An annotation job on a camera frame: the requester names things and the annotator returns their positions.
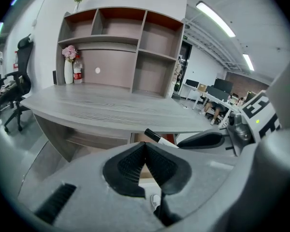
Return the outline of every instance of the fire extinguisher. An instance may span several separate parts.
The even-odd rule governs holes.
[[[15,59],[13,64],[13,70],[16,72],[18,71],[18,57],[17,57],[17,51],[15,51]]]

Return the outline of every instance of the black office chair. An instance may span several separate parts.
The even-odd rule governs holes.
[[[20,116],[24,111],[29,110],[24,106],[20,106],[20,102],[24,99],[23,95],[28,94],[31,90],[31,81],[27,74],[27,66],[29,62],[29,58],[33,49],[33,42],[30,41],[29,36],[22,39],[18,43],[18,51],[17,51],[17,58],[18,58],[18,71],[12,72],[5,75],[6,79],[8,76],[13,76],[16,86],[11,88],[7,91],[6,94],[3,95],[2,99],[7,96],[8,100],[14,100],[16,109],[14,110],[13,114],[9,117],[9,119],[4,124],[4,130],[9,132],[9,129],[6,127],[11,120],[17,116],[17,124],[18,130],[22,131],[22,127],[20,126]]]

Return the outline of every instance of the white vase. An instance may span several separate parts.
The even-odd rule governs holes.
[[[73,83],[73,63],[67,60],[64,62],[64,79],[66,84]]]

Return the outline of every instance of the office desk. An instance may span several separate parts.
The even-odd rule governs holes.
[[[183,86],[187,87],[189,90],[188,90],[188,94],[187,94],[187,97],[186,97],[186,100],[188,100],[188,97],[189,97],[189,94],[190,94],[190,91],[194,90],[194,91],[197,91],[198,88],[197,87],[193,87],[193,86],[190,86],[188,84],[185,84],[185,83],[182,83]],[[180,94],[182,93],[183,91],[183,88],[181,88],[180,92],[178,93],[178,95],[180,96]]]
[[[227,103],[227,102],[224,102],[224,101],[222,101],[222,100],[219,100],[219,99],[216,98],[215,96],[212,96],[212,95],[210,95],[210,94],[208,94],[208,93],[205,93],[205,92],[199,92],[199,93],[200,93],[200,96],[203,95],[203,96],[206,97],[206,99],[205,99],[205,101],[204,101],[204,103],[203,103],[203,107],[205,107],[206,102],[207,102],[208,100],[210,100],[210,101],[216,102],[216,103],[218,103],[218,104],[221,104],[221,105],[223,105],[224,107],[226,107],[226,108],[228,109],[228,111],[227,111],[225,117],[223,118],[223,120],[222,120],[222,121],[220,122],[220,124],[218,125],[219,128],[221,128],[221,127],[224,125],[224,123],[227,121],[228,116],[229,116],[229,114],[230,114],[231,111],[232,111],[232,112],[238,112],[238,111],[239,111],[237,106],[233,106],[233,105],[231,105],[231,104],[229,104],[229,103]],[[199,96],[199,97],[197,98],[197,100],[195,101],[195,103],[194,103],[194,105],[193,105],[193,107],[192,107],[193,110],[196,108],[200,96]]]
[[[77,146],[112,148],[130,143],[147,128],[192,133],[202,128],[171,98],[130,93],[126,88],[70,84],[51,86],[21,102],[30,108],[50,143],[68,161]]]

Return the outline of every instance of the cable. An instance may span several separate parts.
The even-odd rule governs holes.
[[[42,6],[43,6],[44,2],[45,2],[45,0],[43,0],[43,2],[42,2],[42,4],[41,4],[41,7],[40,7],[40,9],[39,9],[39,11],[38,11],[38,13],[37,13],[37,17],[36,17],[36,18],[33,20],[33,22],[32,22],[32,26],[33,26],[33,27],[35,27],[35,25],[36,25],[37,22],[38,22],[38,17],[39,17],[39,14],[40,14],[40,11],[41,11],[41,9],[42,9]]]

